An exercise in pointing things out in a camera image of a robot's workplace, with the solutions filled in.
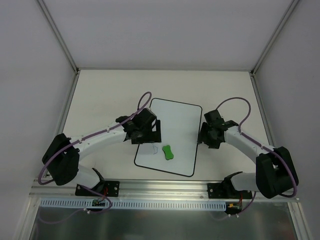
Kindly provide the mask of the green whiteboard eraser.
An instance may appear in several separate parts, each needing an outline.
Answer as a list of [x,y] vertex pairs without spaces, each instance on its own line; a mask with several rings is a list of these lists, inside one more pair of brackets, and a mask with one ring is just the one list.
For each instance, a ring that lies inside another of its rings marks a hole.
[[170,145],[164,145],[162,147],[162,151],[164,153],[164,157],[167,161],[173,160],[174,159],[174,154],[172,152],[171,146]]

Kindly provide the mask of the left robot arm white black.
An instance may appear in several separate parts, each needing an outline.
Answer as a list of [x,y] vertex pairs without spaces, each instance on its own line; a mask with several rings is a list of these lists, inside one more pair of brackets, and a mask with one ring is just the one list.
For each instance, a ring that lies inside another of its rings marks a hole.
[[103,147],[126,141],[133,145],[160,143],[161,121],[150,109],[144,108],[131,116],[118,117],[97,132],[78,137],[58,134],[46,150],[42,163],[57,186],[75,183],[98,196],[107,182],[97,169],[81,165],[81,160]]

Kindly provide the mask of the white whiteboard black frame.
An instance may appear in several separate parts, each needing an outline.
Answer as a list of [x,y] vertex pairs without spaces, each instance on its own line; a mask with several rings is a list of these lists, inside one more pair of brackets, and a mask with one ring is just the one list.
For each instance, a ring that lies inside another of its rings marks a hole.
[[[197,159],[202,107],[153,98],[150,109],[160,120],[161,142],[140,144],[134,164],[142,168],[192,177]],[[165,145],[171,146],[174,154],[172,160],[165,159],[162,150]]]

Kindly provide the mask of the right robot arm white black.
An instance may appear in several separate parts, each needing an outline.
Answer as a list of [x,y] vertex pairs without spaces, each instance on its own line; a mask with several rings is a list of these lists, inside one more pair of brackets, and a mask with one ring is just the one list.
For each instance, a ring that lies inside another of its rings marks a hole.
[[239,171],[223,179],[219,190],[228,198],[235,198],[242,191],[260,192],[267,199],[296,196],[299,179],[287,148],[263,145],[241,131],[240,125],[235,121],[225,121],[217,109],[205,113],[204,118],[198,134],[198,144],[205,144],[216,150],[221,144],[228,144],[255,164],[253,173]]

